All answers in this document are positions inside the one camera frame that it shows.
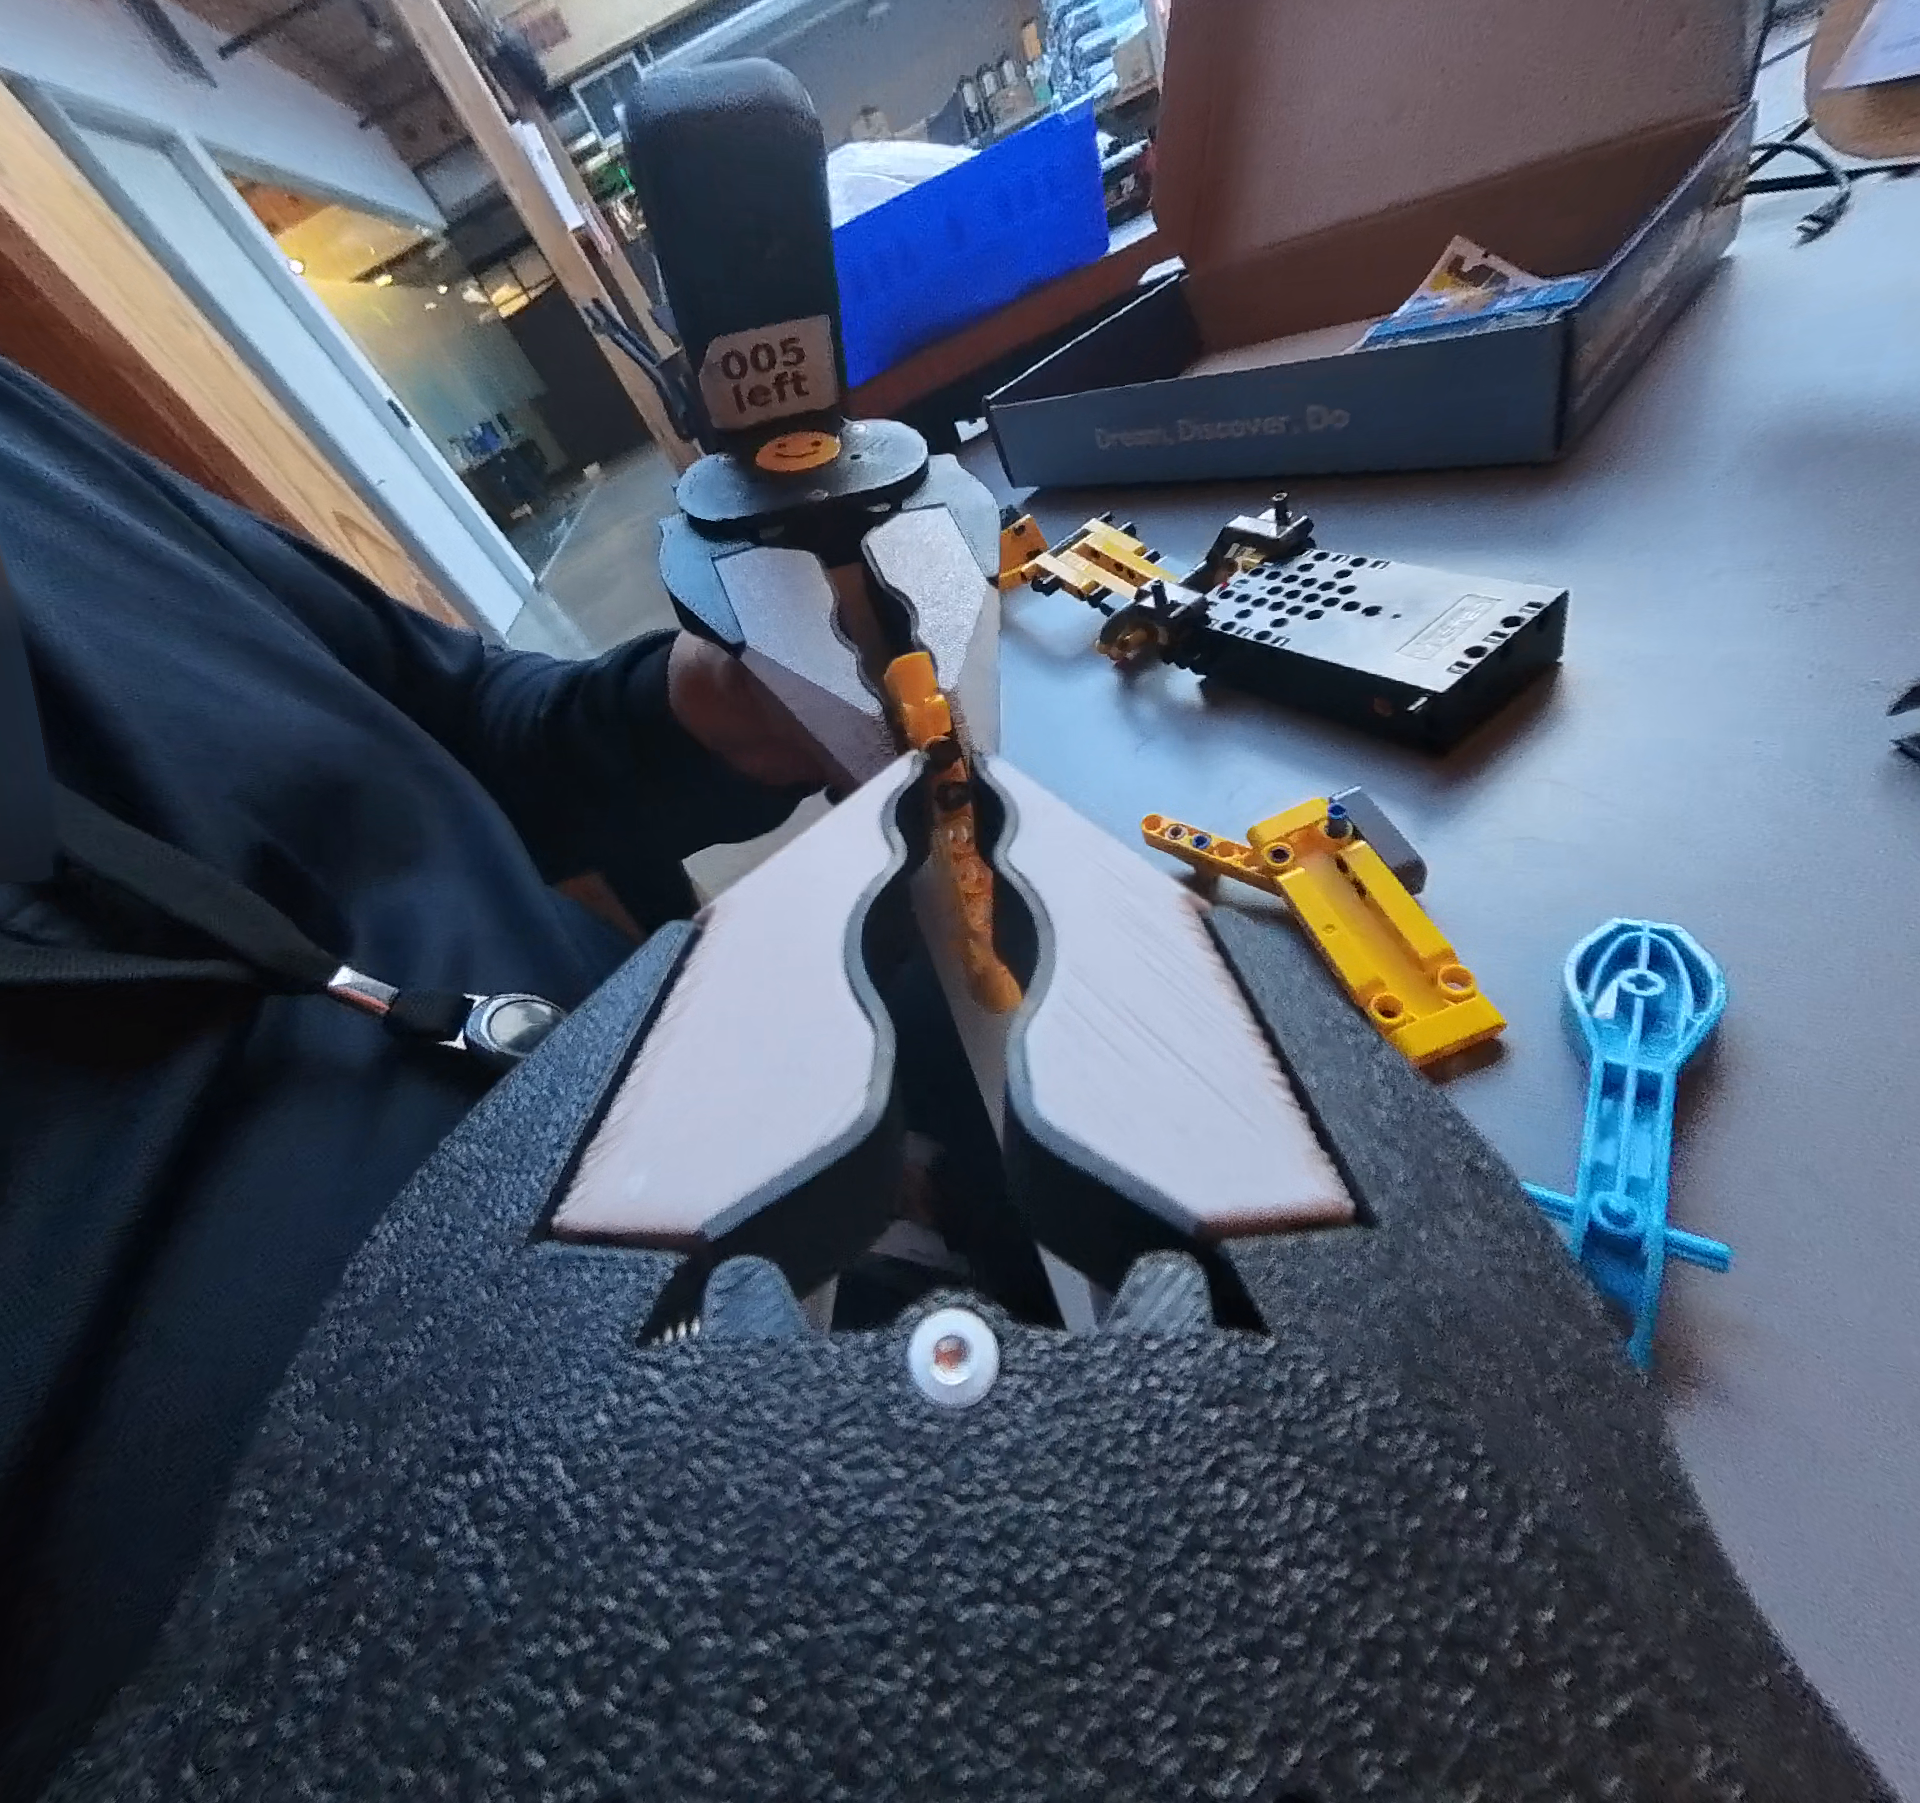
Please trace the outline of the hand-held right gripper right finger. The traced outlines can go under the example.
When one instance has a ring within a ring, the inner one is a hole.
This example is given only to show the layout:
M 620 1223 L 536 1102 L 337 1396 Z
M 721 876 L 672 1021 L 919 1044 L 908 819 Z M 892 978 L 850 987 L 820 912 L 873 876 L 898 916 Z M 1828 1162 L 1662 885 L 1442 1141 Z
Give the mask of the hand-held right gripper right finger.
M 1008 1021 L 1008 1109 L 1071 1185 L 1178 1236 L 1355 1223 L 1355 1197 L 1227 969 L 1205 902 L 993 757 L 998 866 L 1037 958 Z

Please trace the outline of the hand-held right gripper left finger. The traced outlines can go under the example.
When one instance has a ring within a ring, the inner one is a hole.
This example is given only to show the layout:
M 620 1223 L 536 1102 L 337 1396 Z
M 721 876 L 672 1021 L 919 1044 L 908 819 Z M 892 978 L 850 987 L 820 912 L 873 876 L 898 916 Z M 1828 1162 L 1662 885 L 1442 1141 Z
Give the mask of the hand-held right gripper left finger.
M 696 916 L 565 1185 L 557 1239 L 735 1244 L 875 1135 L 894 1031 L 862 926 L 905 872 L 898 803 L 918 785 L 919 760 L 898 757 Z

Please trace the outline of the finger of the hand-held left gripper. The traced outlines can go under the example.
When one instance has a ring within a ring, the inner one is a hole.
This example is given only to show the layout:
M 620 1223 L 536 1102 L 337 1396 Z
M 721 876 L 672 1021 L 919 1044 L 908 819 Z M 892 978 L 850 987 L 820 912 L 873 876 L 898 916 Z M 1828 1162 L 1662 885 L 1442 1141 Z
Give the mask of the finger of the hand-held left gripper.
M 826 565 L 804 548 L 753 546 L 721 558 L 717 580 L 739 621 L 745 671 L 850 785 L 884 775 L 898 760 L 898 734 L 842 630 Z
M 860 678 L 873 695 L 860 771 L 898 757 L 884 675 L 924 652 L 958 742 L 1000 751 L 1000 590 L 947 507 L 903 512 L 860 542 Z

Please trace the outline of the yellow beam grey panel assembly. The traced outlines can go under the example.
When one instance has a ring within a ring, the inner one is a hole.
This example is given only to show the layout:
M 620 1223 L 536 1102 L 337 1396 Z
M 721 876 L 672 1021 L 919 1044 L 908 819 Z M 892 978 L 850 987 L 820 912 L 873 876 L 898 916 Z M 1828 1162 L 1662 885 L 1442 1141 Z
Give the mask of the yellow beam grey panel assembly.
M 972 760 L 958 738 L 936 662 L 924 646 L 898 655 L 884 675 L 905 751 L 924 760 L 928 856 L 938 890 L 945 930 L 987 1013 L 1010 1013 L 1022 998 L 1018 978 L 998 948 L 998 876 L 982 856 Z

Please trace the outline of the black toy battery box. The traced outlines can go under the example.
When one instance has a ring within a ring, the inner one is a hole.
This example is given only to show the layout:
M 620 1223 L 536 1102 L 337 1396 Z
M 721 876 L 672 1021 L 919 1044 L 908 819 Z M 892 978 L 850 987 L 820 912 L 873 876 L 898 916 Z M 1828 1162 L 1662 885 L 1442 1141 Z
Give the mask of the black toy battery box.
M 1287 495 L 1232 518 L 1186 583 L 1198 618 L 1174 667 L 1419 755 L 1452 755 L 1557 671 L 1571 602 L 1318 546 Z

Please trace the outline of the blue plastic tool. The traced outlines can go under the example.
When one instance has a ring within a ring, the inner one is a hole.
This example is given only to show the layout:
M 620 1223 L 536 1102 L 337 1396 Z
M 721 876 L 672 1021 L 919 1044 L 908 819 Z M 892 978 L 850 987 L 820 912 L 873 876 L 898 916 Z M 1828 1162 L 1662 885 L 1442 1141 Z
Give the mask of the blue plastic tool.
M 1726 1242 L 1672 1223 L 1677 1078 L 1726 1008 L 1718 962 L 1677 923 L 1605 919 L 1566 958 L 1566 1011 L 1586 1050 L 1571 1194 L 1521 1185 L 1653 1369 L 1667 1265 L 1726 1272 Z

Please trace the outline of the person's left forearm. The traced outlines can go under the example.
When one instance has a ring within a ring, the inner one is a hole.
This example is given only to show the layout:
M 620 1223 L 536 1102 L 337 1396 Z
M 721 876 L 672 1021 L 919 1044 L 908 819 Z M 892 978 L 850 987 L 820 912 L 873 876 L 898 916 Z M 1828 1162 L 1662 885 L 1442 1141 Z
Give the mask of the person's left forearm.
M 772 834 L 811 794 L 739 775 L 678 726 L 672 645 L 586 662 L 481 646 L 416 710 L 548 880 L 600 876 L 635 916 L 690 912 L 690 856 Z

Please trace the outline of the grey desk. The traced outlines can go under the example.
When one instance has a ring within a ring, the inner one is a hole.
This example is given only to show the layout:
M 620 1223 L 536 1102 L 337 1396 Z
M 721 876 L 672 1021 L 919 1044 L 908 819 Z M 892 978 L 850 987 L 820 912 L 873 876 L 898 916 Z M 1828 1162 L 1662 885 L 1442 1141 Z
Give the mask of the grey desk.
M 1547 684 L 1448 757 L 1116 675 L 1096 618 L 1018 593 L 1004 742 L 1124 842 L 1244 834 L 1361 785 L 1506 1011 L 1448 1073 L 1516 1173 L 1568 1185 L 1583 1063 L 1561 965 L 1614 916 L 1730 982 L 1688 1063 L 1660 1393 L 1697 1491 L 1802 1669 L 1915 1800 L 1915 183 L 1797 242 L 1764 191 L 1602 423 L 1547 468 L 1318 481 L 1318 536 L 1571 599 Z

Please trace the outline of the blue plastic crate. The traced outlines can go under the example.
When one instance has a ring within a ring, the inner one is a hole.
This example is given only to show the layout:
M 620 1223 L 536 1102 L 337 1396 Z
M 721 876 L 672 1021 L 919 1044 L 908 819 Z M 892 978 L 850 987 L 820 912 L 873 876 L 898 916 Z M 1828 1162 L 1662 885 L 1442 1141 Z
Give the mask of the blue plastic crate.
M 1092 102 L 947 159 L 832 222 L 845 381 L 862 387 L 1105 253 Z

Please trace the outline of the yellow toy panel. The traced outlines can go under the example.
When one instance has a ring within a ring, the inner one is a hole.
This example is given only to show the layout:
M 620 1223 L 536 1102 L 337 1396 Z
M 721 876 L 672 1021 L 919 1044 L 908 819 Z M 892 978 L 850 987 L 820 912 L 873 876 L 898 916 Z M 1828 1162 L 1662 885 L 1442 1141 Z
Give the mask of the yellow toy panel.
M 1157 809 L 1139 835 L 1201 880 L 1287 906 L 1361 1013 L 1417 1069 L 1499 1041 L 1504 1011 L 1419 906 L 1419 852 L 1367 792 L 1302 800 L 1247 835 Z

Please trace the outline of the person's dark clothing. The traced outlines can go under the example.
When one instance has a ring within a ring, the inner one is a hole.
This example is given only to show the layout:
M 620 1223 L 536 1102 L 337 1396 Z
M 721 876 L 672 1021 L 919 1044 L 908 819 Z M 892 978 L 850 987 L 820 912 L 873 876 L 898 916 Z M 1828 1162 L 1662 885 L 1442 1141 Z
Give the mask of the person's dark clothing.
M 142 1669 L 349 1258 L 490 1094 L 475 998 L 684 916 L 668 636 L 495 646 L 5 362 L 5 1800 Z

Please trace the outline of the printed booklets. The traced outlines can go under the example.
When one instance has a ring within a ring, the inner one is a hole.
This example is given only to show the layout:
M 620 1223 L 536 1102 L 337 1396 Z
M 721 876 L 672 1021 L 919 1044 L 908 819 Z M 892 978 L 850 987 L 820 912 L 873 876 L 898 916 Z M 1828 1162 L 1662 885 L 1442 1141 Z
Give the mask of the printed booklets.
M 1583 303 L 1593 282 L 1597 269 L 1539 276 L 1455 233 L 1404 303 L 1371 323 L 1348 353 L 1552 323 Z

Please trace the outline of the blue cardboard box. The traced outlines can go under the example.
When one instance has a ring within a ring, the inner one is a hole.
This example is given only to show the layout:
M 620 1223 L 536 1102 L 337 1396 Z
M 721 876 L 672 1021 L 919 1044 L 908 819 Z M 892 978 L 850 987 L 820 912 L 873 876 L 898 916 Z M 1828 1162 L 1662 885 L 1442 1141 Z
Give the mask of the blue cardboard box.
M 1771 0 L 1170 0 L 1182 271 L 987 397 L 1010 486 L 1566 457 L 1730 251 Z M 1348 353 L 1467 233 L 1552 323 Z

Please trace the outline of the instruction sheet stand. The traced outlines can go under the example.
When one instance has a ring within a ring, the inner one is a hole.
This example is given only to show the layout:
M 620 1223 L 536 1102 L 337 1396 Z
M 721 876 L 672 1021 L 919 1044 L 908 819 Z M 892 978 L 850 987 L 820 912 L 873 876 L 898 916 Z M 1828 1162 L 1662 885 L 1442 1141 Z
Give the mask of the instruction sheet stand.
M 1828 0 L 1808 65 L 1814 132 L 1851 159 L 1915 159 L 1915 0 Z

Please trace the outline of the wooden post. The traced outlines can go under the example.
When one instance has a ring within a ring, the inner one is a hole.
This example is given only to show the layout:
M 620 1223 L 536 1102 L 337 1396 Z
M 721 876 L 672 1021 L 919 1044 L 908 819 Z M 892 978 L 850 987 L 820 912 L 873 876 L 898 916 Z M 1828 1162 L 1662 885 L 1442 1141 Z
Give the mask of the wooden post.
M 672 468 L 684 468 L 702 448 L 690 417 L 668 392 L 668 339 L 615 222 L 586 191 L 541 97 L 501 84 L 490 65 L 486 19 L 457 19 L 446 0 L 387 0 L 452 102 L 467 140 L 486 159 L 501 198 L 515 207 L 565 300 L 576 305 L 596 353 L 611 362 L 620 392 Z

